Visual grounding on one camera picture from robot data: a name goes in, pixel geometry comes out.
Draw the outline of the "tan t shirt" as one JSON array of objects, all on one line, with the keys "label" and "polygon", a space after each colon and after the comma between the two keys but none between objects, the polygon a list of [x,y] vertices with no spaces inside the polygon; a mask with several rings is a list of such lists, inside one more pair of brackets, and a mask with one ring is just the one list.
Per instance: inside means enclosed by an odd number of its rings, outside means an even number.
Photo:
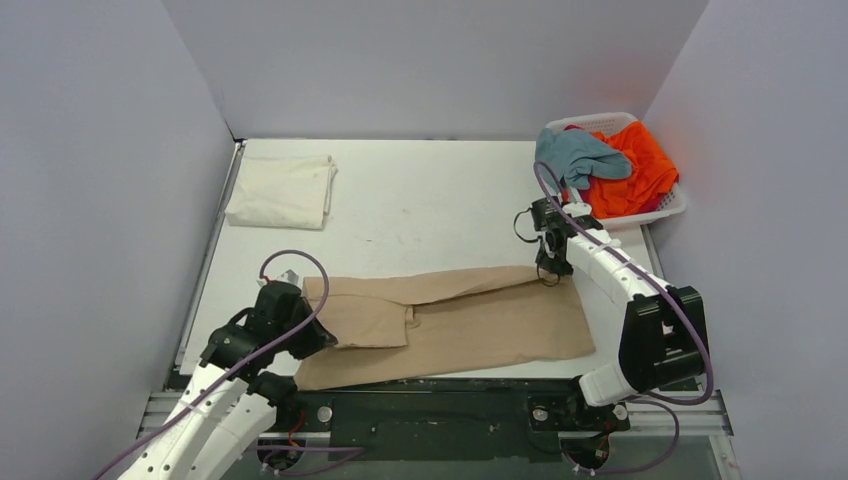
[{"label": "tan t shirt", "polygon": [[379,383],[594,353],[569,279],[546,286],[529,266],[450,270],[406,277],[304,281],[337,342],[301,361],[302,390]]}]

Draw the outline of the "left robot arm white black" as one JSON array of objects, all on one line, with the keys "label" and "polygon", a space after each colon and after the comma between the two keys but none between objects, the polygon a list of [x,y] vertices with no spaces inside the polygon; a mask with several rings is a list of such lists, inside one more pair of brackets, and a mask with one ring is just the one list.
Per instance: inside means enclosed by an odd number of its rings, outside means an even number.
[{"label": "left robot arm white black", "polygon": [[124,479],[218,479],[268,429],[292,426],[300,412],[290,377],[270,371],[275,357],[298,360],[335,344],[295,284],[266,280],[255,303],[214,330],[164,423],[137,440]]}]

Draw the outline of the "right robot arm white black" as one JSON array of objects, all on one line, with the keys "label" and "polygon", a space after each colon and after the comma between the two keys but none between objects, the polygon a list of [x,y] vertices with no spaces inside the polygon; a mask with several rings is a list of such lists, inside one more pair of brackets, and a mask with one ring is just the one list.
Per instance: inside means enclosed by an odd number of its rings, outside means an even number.
[{"label": "right robot arm white black", "polygon": [[570,380],[563,398],[531,397],[536,431],[610,432],[628,428],[626,400],[708,372],[704,303],[626,254],[587,210],[539,199],[526,210],[536,237],[537,278],[552,288],[580,271],[623,315],[615,356]]}]

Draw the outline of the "blue grey t shirt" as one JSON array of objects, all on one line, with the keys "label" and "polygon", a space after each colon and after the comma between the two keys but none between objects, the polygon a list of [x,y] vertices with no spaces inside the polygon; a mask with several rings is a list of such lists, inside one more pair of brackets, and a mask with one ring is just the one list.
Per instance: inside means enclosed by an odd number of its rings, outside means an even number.
[{"label": "blue grey t shirt", "polygon": [[543,129],[536,140],[535,160],[550,170],[542,178],[550,188],[588,190],[593,179],[624,180],[631,176],[630,160],[590,132]]}]

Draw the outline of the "folded cream t shirt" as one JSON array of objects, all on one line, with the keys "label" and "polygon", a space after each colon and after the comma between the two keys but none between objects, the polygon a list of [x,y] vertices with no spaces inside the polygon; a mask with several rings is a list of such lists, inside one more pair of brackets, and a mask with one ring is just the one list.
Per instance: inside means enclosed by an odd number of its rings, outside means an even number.
[{"label": "folded cream t shirt", "polygon": [[337,166],[329,155],[245,157],[225,208],[232,226],[321,230]]}]

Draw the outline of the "white plastic laundry basket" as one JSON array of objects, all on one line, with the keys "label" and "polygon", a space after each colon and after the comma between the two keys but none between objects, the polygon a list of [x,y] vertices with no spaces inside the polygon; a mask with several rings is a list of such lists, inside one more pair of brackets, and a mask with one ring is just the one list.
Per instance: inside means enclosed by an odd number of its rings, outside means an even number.
[{"label": "white plastic laundry basket", "polygon": [[583,127],[631,162],[632,174],[627,179],[593,179],[590,188],[580,193],[605,228],[646,225],[685,210],[678,171],[635,116],[626,112],[598,113],[555,120],[547,127],[561,132],[569,124]]}]

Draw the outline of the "aluminium rail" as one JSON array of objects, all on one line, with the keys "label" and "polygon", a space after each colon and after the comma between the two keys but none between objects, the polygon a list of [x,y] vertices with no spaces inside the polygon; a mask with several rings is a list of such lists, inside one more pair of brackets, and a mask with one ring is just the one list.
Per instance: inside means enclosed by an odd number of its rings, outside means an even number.
[{"label": "aluminium rail", "polygon": [[[141,438],[159,428],[170,414],[180,392],[165,391],[151,393],[137,437]],[[715,437],[734,435],[729,416],[719,392],[703,404],[697,406],[670,405],[675,411],[681,437]],[[630,427],[618,430],[621,437],[671,437],[674,429],[672,416],[660,407],[628,402],[626,404]]]}]

